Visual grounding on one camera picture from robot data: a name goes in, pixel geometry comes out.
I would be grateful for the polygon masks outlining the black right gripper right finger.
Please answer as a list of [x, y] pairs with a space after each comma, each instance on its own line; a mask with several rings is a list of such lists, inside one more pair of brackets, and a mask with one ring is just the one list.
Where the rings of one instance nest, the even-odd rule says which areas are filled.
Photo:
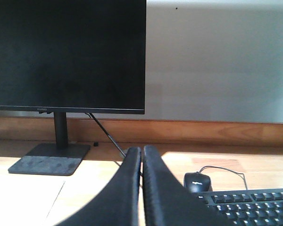
[[229, 221], [184, 188], [156, 147], [143, 150], [142, 190], [148, 226], [227, 226]]

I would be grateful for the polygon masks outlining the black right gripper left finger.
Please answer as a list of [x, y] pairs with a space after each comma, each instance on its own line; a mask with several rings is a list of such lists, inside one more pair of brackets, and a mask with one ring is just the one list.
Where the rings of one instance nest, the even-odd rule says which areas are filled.
[[137, 226], [141, 149], [131, 147], [106, 186], [59, 226]]

